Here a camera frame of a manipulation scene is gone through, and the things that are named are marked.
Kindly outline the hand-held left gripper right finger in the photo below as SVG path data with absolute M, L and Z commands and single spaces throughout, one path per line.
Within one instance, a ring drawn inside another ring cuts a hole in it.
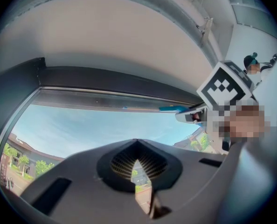
M 136 219 L 216 219 L 228 190 L 228 159 L 150 140 L 136 140 L 136 152 L 160 168 L 152 180 L 148 215 L 136 209 Z

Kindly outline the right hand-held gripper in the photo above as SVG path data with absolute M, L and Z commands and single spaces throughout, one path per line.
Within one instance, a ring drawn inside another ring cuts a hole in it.
M 224 132 L 224 118 L 230 111 L 240 105 L 257 105 L 253 88 L 250 78 L 232 61 L 218 62 L 197 90 L 204 104 L 177 113 L 175 117 L 179 122 L 204 125 L 212 144 L 226 153 L 235 143 L 255 139 L 231 140 Z

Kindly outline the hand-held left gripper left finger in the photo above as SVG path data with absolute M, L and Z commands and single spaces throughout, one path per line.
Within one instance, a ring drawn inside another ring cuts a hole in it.
M 97 173 L 98 160 L 127 143 L 120 141 L 67 157 L 27 186 L 21 198 L 33 204 L 57 178 L 65 178 L 71 183 L 49 215 L 57 223 L 147 224 L 150 218 L 135 195 L 112 189 Z

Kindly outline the large window glass pane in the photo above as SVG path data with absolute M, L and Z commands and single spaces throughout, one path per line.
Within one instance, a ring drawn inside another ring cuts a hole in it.
M 175 114 L 181 108 L 186 106 L 152 97 L 43 89 L 31 99 L 10 133 L 40 152 L 64 159 L 134 138 L 173 146 L 201 127 L 178 122 Z M 9 165 L 7 177 L 13 178 L 16 195 L 34 180 L 25 179 Z

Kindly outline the small grey gabled building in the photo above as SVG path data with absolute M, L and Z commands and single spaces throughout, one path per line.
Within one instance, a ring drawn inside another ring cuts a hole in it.
M 192 134 L 190 134 L 189 136 L 187 136 L 185 139 L 183 139 L 182 141 L 176 142 L 173 146 L 177 147 L 177 148 L 182 148 L 182 149 L 186 149 L 186 150 L 190 150 L 190 151 L 196 151 L 193 150 L 193 148 L 191 147 L 191 141 L 193 139 L 198 139 L 201 135 L 206 134 L 207 133 L 204 131 L 204 129 L 202 127 L 199 127 L 197 130 L 195 130 Z

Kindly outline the pruned roadside tree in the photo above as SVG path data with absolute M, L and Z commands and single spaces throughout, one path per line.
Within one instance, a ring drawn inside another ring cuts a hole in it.
M 206 148 L 209 147 L 209 144 L 210 142 L 208 136 L 206 134 L 203 134 L 198 139 L 193 139 L 190 145 L 193 150 L 203 152 Z

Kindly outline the row of small street trees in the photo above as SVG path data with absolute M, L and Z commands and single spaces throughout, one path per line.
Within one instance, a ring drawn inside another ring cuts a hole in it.
M 46 155 L 15 144 L 6 143 L 3 153 L 10 157 L 9 167 L 27 180 L 37 178 L 53 168 L 57 162 Z

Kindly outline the long dark grey building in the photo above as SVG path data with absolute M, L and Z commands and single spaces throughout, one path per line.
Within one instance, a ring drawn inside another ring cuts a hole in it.
M 13 133 L 10 133 L 7 141 L 6 147 L 4 149 L 4 154 L 7 154 L 7 148 L 12 150 L 15 149 L 15 155 L 11 156 L 11 161 L 8 162 L 11 165 L 11 168 L 18 171 L 21 175 L 24 170 L 24 177 L 26 179 L 33 179 L 38 176 L 37 169 L 41 167 L 42 169 L 39 173 L 45 172 L 47 169 L 52 168 L 54 165 L 57 165 L 64 158 L 46 154 L 40 152 L 28 143 L 20 140 Z

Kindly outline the red banner sign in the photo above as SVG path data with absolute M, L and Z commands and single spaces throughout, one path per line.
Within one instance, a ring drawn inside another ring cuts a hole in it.
M 0 161 L 0 185 L 2 187 L 7 186 L 7 167 L 9 162 L 9 156 L 3 154 Z

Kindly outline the black window frame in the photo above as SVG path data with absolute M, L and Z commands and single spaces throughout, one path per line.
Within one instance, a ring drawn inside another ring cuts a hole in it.
M 0 136 L 23 101 L 41 87 L 110 91 L 192 105 L 201 102 L 200 97 L 163 82 L 96 68 L 48 67 L 40 57 L 0 72 Z

